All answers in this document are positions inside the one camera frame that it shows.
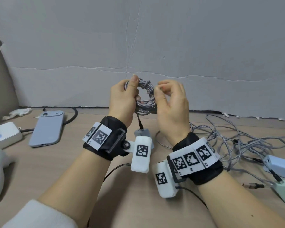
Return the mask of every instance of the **hand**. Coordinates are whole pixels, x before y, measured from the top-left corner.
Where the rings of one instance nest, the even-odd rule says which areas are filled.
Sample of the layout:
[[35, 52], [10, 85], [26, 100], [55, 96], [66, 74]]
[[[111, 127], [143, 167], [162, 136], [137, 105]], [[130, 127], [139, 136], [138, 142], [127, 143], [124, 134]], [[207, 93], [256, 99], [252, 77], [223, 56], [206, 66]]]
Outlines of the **hand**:
[[138, 77], [134, 74], [125, 90], [125, 83], [129, 80], [122, 80], [111, 87], [110, 106], [108, 116], [115, 117], [122, 121], [128, 128], [133, 120], [133, 113], [136, 108], [136, 100], [139, 90]]
[[[169, 102], [164, 94], [171, 96]], [[154, 96], [160, 132], [175, 146], [190, 132], [189, 102], [184, 86], [174, 80], [160, 81], [154, 89]]]

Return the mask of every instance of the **person's right hand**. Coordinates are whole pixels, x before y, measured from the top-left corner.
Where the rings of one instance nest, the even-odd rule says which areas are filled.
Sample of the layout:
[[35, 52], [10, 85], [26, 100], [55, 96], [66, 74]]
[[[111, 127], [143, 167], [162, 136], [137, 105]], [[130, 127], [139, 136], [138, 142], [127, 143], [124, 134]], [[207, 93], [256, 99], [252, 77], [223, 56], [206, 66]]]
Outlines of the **person's right hand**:
[[[171, 96], [169, 102], [165, 94]], [[184, 86], [175, 80], [163, 80], [154, 88], [154, 96], [160, 132], [175, 146], [190, 132], [189, 102]]]

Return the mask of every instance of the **white sleeve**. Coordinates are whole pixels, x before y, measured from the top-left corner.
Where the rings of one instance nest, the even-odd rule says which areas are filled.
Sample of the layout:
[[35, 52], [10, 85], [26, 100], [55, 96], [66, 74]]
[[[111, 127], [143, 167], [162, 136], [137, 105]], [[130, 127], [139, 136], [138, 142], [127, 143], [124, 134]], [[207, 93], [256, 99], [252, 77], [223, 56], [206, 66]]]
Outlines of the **white sleeve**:
[[78, 228], [65, 214], [36, 200], [30, 200], [2, 228]]

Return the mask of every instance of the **person's left hand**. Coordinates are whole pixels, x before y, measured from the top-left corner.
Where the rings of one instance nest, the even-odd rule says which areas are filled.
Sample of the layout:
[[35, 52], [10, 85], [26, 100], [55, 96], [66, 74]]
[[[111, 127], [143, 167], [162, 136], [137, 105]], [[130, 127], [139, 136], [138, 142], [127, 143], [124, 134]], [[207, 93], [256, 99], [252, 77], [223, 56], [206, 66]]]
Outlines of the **person's left hand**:
[[108, 116], [115, 117], [122, 121], [128, 128], [133, 120], [133, 113], [136, 107], [135, 98], [139, 99], [138, 77], [134, 74], [125, 90], [125, 83], [129, 80], [122, 80], [111, 87], [110, 106]]

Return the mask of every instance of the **black wristband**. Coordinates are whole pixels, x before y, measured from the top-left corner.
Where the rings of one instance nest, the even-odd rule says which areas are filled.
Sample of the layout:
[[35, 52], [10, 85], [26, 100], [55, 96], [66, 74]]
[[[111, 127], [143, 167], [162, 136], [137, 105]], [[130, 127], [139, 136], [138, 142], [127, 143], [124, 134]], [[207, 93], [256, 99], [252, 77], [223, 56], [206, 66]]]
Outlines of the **black wristband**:
[[[184, 138], [179, 143], [177, 143], [173, 147], [172, 150], [173, 150], [173, 152], [177, 151], [179, 149], [182, 149], [186, 146], [193, 144], [194, 142], [196, 142], [198, 140], [199, 140], [199, 137], [196, 134], [194, 134], [193, 132], [190, 132], [187, 135], [187, 137]], [[205, 184], [206, 182], [209, 182], [213, 178], [217, 177], [221, 172], [223, 172], [223, 170], [224, 170], [224, 168], [223, 168], [222, 162], [217, 161], [216, 163], [214, 163], [213, 165], [209, 166], [206, 169], [194, 172], [194, 173], [186, 175], [184, 177], [191, 179], [194, 182], [194, 184], [196, 184], [196, 185], [202, 185], [202, 184]]]
[[120, 130], [118, 130], [119, 128], [127, 132], [127, 127], [125, 126], [125, 124], [121, 122], [120, 120], [118, 120], [117, 118], [114, 118], [112, 116], [104, 117], [100, 123], [112, 130], [112, 133], [108, 136], [105, 143], [99, 148], [99, 150], [94, 149], [93, 147], [88, 145], [86, 142], [83, 144], [82, 147], [109, 161], [112, 161], [113, 158], [118, 155], [121, 155], [121, 156], [128, 155], [129, 153], [127, 152], [122, 152], [118, 154], [115, 153], [114, 155], [108, 154], [106, 152], [106, 150], [109, 150], [114, 145], [116, 138], [119, 136], [119, 133], [120, 133]]

